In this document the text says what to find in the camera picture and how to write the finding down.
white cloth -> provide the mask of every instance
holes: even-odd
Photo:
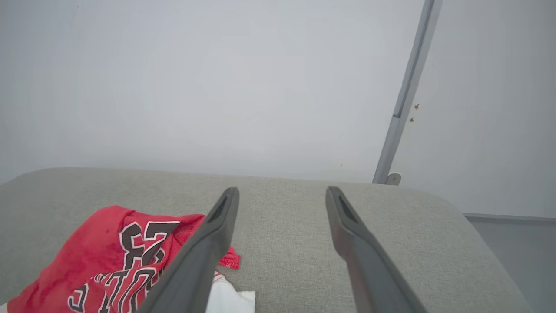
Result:
[[[255,313],[255,292],[237,292],[224,275],[214,272],[205,313]]]

white wall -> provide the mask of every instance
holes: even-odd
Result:
[[[0,183],[65,166],[370,182],[422,5],[2,1]]]
[[[445,1],[390,172],[461,211],[556,217],[556,2]]]

red jersey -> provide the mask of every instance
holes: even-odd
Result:
[[[204,217],[102,208],[39,278],[8,302],[8,312],[135,312]],[[238,269],[239,260],[230,248],[219,264]]]

gray fabric upholstery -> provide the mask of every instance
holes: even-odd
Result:
[[[90,168],[55,168],[0,185],[0,302],[48,265],[101,207],[150,214],[207,213],[225,188],[240,190],[232,245],[237,290],[257,312],[355,312],[348,271],[332,246],[325,189],[340,187],[430,312],[525,312],[515,283],[449,203],[374,184]]]

gray floor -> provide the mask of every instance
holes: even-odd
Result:
[[[498,257],[534,312],[556,312],[556,222],[468,220]]]

